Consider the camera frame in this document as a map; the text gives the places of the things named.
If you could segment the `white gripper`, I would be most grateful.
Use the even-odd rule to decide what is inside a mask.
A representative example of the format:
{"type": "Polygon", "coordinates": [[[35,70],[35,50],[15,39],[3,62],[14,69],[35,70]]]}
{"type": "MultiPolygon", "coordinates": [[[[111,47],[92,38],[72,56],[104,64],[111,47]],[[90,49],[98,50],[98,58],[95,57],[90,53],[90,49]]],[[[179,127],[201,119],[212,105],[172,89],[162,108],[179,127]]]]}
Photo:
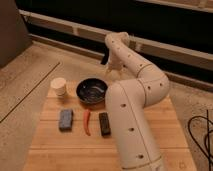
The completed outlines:
{"type": "Polygon", "coordinates": [[[117,56],[110,56],[108,60],[108,66],[106,73],[109,74],[112,71],[117,71],[119,74],[123,72],[124,63],[117,56]]]}

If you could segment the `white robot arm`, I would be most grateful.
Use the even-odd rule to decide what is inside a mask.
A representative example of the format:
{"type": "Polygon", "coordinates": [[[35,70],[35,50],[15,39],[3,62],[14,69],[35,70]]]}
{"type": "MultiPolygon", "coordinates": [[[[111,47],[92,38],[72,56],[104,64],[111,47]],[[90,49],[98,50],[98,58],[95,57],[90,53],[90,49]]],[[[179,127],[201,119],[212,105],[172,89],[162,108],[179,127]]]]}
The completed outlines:
{"type": "Polygon", "coordinates": [[[123,171],[166,171],[160,149],[144,115],[144,108],[159,103],[169,92],[169,79],[151,61],[129,48],[126,32],[105,37],[110,70],[125,65],[134,79],[116,81],[105,95],[112,136],[123,171]]]}

